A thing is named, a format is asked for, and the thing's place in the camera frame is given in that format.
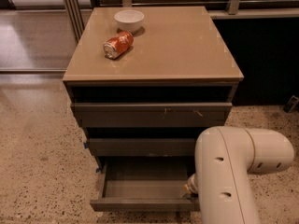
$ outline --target cabinet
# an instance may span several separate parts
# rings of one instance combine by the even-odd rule
[[[96,8],[64,75],[72,111],[96,158],[95,211],[192,211],[184,189],[195,141],[224,125],[243,75],[204,7],[138,7],[131,49],[104,57],[121,7]]]

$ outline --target white robotic arm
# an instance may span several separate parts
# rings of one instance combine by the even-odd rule
[[[199,192],[203,224],[260,224],[248,173],[270,174],[289,168],[290,141],[263,129],[213,127],[195,148],[196,175],[188,180]]]

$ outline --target soda can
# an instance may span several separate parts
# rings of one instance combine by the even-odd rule
[[[133,44],[133,36],[129,32],[120,32],[103,44],[104,53],[110,59],[116,59]]]

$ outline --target bowl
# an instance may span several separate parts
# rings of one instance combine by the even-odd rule
[[[144,15],[136,10],[124,10],[114,15],[118,27],[131,34],[136,33],[142,26]]]

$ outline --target terrazzo floor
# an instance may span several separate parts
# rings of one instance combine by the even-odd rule
[[[69,58],[57,64],[67,66]],[[89,201],[98,197],[100,174],[82,145],[83,132],[69,105],[60,76],[0,75],[1,224],[201,224],[198,212],[95,213]],[[296,152],[292,166],[277,174],[251,175],[250,183],[263,224],[299,224],[299,112],[287,114],[281,106],[238,106],[226,125],[272,129],[290,139]]]

